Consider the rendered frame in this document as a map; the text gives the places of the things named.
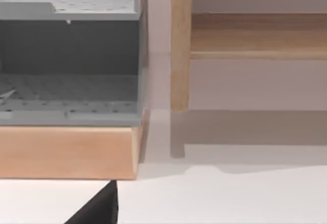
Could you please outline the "pale wooden drawer front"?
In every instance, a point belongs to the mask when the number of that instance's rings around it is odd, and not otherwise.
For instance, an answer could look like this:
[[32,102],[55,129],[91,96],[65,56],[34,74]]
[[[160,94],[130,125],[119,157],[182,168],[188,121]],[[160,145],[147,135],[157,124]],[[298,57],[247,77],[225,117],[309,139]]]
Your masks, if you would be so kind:
[[150,111],[132,127],[0,126],[0,178],[134,180]]

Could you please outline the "open wooden shelf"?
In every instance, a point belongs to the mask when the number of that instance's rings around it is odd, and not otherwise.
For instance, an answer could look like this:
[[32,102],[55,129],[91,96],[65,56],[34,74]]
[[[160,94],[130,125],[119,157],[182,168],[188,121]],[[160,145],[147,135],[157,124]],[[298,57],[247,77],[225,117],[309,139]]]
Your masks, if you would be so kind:
[[191,62],[323,61],[327,13],[193,12],[171,0],[171,109],[189,109]]

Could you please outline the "grey pierced drawer inside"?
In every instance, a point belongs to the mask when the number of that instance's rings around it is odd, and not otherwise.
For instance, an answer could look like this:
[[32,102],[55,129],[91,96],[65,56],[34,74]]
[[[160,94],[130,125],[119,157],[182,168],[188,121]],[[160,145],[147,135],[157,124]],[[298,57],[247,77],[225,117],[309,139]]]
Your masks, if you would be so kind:
[[0,0],[0,126],[141,123],[148,0]]

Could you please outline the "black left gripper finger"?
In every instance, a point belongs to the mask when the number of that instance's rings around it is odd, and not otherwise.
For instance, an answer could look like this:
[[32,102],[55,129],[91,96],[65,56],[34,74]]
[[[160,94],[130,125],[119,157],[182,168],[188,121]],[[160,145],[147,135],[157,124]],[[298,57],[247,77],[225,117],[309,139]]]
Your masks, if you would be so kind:
[[64,224],[117,224],[117,181],[110,181]]

